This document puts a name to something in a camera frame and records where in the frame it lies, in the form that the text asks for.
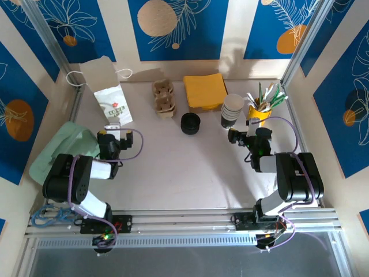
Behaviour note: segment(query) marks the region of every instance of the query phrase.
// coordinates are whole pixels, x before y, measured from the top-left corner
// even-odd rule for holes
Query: yellow pen holder
[[[263,120],[265,118],[270,117],[271,114],[272,114],[272,110],[267,111],[265,113],[262,113],[262,112],[256,110],[253,106],[249,106],[248,114],[247,114],[247,120],[249,120],[250,118],[253,118],[253,117],[257,117],[257,118],[260,118],[260,120]]]

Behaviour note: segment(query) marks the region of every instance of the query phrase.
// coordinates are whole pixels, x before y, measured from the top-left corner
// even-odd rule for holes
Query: stack of yellow napkins
[[[221,73],[208,76],[184,76],[183,82],[191,113],[221,109],[227,95]]]

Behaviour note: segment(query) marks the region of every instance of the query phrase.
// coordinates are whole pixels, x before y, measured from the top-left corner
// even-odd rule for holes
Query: stack of paper cups
[[[228,94],[224,98],[221,108],[221,125],[223,128],[228,129],[236,123],[243,105],[243,98],[237,94]]]

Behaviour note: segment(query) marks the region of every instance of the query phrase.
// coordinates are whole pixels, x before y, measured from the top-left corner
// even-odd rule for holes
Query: light green cloth
[[[54,160],[59,154],[81,154],[95,157],[100,153],[96,137],[85,127],[73,122],[66,122],[41,151],[32,163],[29,175],[40,185],[49,173]]]

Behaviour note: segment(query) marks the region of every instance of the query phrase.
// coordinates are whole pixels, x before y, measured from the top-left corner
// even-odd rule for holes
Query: cardboard egg carton
[[[154,94],[154,110],[161,118],[171,118],[176,113],[173,84],[168,79],[155,81],[152,84]]]

